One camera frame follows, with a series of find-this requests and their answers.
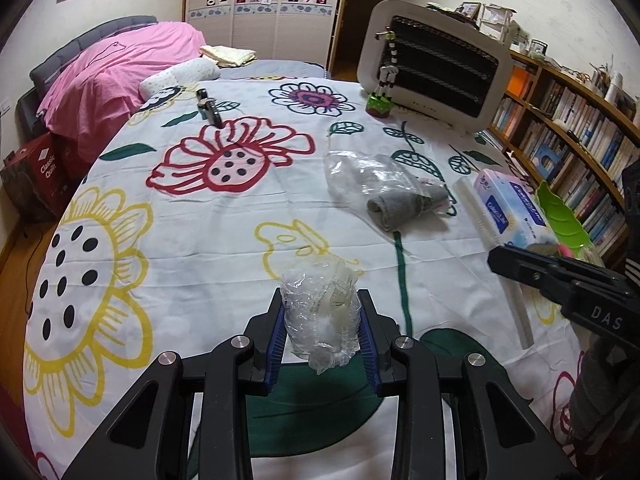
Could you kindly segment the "wooden bookshelf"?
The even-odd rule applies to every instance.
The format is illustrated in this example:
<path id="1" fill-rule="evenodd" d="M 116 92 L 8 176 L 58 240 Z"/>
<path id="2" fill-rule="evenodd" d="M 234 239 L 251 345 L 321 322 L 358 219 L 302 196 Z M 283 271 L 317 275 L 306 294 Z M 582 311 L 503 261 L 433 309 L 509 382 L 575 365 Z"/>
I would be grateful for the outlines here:
<path id="1" fill-rule="evenodd" d="M 623 170 L 639 158 L 639 129 L 578 80 L 511 56 L 511 79 L 488 130 L 529 180 L 549 185 L 614 266 L 629 242 Z"/>

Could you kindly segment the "green leaf-shaped tray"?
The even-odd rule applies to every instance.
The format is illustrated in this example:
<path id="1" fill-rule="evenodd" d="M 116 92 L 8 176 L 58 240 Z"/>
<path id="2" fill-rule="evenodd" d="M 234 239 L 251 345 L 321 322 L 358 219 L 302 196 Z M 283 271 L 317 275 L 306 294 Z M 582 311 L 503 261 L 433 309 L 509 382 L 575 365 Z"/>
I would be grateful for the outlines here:
<path id="1" fill-rule="evenodd" d="M 595 266 L 604 266 L 597 249 L 590 242 L 582 224 L 575 218 L 574 212 L 551 191 L 550 185 L 542 181 L 535 192 L 536 200 L 546 217 L 551 231 L 560 244 L 574 252 L 574 259 Z"/>

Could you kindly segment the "bag of cotton balls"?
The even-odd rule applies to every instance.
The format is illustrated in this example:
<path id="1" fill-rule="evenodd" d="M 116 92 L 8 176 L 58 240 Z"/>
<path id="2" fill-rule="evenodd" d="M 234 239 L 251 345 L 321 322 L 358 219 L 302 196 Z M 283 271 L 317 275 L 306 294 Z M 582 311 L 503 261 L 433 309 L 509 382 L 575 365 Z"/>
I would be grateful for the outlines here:
<path id="1" fill-rule="evenodd" d="M 297 263 L 281 273 L 293 353 L 318 375 L 348 364 L 359 350 L 357 282 L 354 270 L 331 258 Z"/>

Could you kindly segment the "zebra toy on green base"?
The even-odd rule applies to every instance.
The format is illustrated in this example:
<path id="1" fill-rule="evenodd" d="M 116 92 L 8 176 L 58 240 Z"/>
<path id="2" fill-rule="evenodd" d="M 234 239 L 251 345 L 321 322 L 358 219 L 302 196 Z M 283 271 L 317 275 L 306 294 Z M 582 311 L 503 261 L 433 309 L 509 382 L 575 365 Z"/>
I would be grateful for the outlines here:
<path id="1" fill-rule="evenodd" d="M 394 107 L 390 94 L 394 88 L 398 66 L 396 34 L 390 29 L 390 26 L 387 26 L 384 32 L 375 34 L 376 40 L 381 38 L 385 41 L 385 49 L 388 51 L 390 58 L 380 67 L 378 84 L 368 96 L 366 111 L 375 118 L 383 119 L 390 116 L 390 111 Z"/>

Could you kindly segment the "white electric heater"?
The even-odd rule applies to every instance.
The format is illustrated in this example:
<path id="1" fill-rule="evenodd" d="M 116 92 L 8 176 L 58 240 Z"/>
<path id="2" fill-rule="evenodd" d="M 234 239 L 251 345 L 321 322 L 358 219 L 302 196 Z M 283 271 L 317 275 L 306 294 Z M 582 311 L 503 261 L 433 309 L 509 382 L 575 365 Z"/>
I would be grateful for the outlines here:
<path id="1" fill-rule="evenodd" d="M 396 34 L 394 107 L 467 133 L 490 126 L 513 70 L 508 48 L 457 13 L 383 0 L 372 10 L 357 70 L 367 99 L 378 84 L 381 65 L 390 58 L 384 39 L 375 39 L 387 26 Z"/>

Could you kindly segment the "pink foam bendy roller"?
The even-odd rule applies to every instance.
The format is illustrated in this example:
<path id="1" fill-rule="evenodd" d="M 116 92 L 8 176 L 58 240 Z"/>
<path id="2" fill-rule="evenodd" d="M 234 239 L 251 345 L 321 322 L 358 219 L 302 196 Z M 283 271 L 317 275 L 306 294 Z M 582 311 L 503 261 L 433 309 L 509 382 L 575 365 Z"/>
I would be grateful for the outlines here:
<path id="1" fill-rule="evenodd" d="M 559 244 L 558 246 L 558 252 L 560 255 L 564 256 L 564 257 L 568 257 L 568 258 L 573 258 L 574 257 L 574 252 L 567 246 L 563 245 L 563 244 Z"/>

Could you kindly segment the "blue tissue pack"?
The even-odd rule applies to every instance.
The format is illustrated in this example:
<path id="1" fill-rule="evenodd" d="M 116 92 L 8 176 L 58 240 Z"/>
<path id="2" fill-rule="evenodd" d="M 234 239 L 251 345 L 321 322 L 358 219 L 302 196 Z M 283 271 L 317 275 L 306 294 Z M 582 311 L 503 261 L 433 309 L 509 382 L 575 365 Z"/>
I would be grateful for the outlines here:
<path id="1" fill-rule="evenodd" d="M 473 188 L 494 222 L 502 244 L 529 250 L 558 244 L 533 195 L 519 178 L 484 169 Z"/>

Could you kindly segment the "grey headboard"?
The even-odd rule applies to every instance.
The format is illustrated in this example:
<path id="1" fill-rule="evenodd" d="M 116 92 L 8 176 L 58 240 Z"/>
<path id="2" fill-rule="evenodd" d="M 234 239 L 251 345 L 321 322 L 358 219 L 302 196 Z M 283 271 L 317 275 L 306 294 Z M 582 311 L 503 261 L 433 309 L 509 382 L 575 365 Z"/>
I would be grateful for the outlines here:
<path id="1" fill-rule="evenodd" d="M 153 15 L 115 18 L 70 40 L 68 44 L 53 52 L 41 64 L 33 68 L 29 73 L 32 88 L 23 94 L 16 103 L 16 116 L 24 137 L 30 141 L 46 132 L 46 126 L 38 108 L 52 84 L 82 52 L 105 38 L 112 38 L 124 32 L 131 32 L 157 23 L 157 18 Z"/>

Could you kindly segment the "red box by bed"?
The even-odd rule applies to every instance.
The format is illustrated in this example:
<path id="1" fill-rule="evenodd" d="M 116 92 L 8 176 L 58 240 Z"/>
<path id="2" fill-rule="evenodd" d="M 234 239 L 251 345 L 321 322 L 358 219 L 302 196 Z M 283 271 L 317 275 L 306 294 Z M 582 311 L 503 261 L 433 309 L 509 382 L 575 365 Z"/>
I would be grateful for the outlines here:
<path id="1" fill-rule="evenodd" d="M 1 180 L 20 216 L 29 222 L 60 218 L 73 195 L 50 133 L 6 156 Z"/>

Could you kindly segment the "black clip on bed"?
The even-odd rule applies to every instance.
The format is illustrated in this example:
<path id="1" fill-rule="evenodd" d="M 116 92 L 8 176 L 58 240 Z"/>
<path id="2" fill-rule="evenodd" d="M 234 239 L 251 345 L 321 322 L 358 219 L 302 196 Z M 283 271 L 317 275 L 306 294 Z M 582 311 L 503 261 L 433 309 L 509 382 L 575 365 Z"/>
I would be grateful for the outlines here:
<path id="1" fill-rule="evenodd" d="M 205 89 L 198 89 L 196 97 L 198 98 L 198 110 L 201 115 L 208 121 L 209 125 L 221 129 L 224 126 L 224 122 L 220 116 L 216 100 L 210 98 Z"/>

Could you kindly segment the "bag with grey sock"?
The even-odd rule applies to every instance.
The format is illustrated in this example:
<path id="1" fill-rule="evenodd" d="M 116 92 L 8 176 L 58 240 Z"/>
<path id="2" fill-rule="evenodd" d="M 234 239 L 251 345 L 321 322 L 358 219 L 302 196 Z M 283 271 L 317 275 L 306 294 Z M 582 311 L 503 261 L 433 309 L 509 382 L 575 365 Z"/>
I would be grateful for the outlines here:
<path id="1" fill-rule="evenodd" d="M 334 203 L 383 233 L 451 205 L 445 185 L 414 176 L 386 155 L 329 151 L 323 167 Z"/>

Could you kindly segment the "folded cream towel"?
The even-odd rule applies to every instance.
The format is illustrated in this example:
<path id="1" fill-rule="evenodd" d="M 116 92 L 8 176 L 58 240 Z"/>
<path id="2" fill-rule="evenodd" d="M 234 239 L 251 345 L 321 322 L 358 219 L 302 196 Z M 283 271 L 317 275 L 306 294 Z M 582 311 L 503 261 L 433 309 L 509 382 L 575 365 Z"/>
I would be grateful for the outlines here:
<path id="1" fill-rule="evenodd" d="M 223 68 L 242 67 L 255 61 L 257 58 L 254 50 L 226 46 L 209 46 L 208 44 L 200 47 L 200 53 Z"/>

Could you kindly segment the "pink blanket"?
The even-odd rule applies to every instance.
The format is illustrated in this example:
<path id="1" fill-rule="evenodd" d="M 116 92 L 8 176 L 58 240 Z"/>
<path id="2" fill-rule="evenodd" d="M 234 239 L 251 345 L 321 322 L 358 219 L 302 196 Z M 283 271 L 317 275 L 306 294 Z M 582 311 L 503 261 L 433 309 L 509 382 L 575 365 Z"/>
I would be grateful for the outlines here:
<path id="1" fill-rule="evenodd" d="M 144 101 L 139 86 L 166 68 L 196 58 L 204 35 L 183 22 L 157 24 L 99 40 L 79 53 L 44 94 L 38 113 L 88 165 Z"/>

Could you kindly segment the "floral bed sheet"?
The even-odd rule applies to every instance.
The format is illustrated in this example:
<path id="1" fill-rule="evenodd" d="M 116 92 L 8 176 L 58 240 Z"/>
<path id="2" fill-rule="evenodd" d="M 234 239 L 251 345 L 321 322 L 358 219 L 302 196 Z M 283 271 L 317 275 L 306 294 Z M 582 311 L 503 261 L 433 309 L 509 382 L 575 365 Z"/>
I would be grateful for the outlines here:
<path id="1" fill-rule="evenodd" d="M 395 110 L 376 120 L 356 84 L 217 80 L 224 126 L 191 88 L 146 102 L 70 201 L 35 282 L 23 391 L 37 468 L 58 479 L 160 352 L 193 356 L 266 310 L 283 270 L 334 261 L 358 275 L 400 329 L 448 349 L 488 351 L 553 437 L 570 435 L 582 362 L 572 326 L 526 294 L 535 338 L 523 348 L 499 279 L 458 200 L 396 234 L 337 206 L 332 150 L 390 156 L 444 185 L 511 163 L 484 136 Z"/>

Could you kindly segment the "white dotted pillow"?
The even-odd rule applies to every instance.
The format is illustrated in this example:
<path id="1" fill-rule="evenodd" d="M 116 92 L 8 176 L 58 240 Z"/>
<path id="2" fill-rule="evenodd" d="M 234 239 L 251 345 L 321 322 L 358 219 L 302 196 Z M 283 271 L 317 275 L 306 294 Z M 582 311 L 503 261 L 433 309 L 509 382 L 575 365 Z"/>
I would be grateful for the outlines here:
<path id="1" fill-rule="evenodd" d="M 160 90 L 195 84 L 202 80 L 215 80 L 219 77 L 220 68 L 214 60 L 191 58 L 142 80 L 139 84 L 139 94 L 143 101 L 147 101 Z"/>

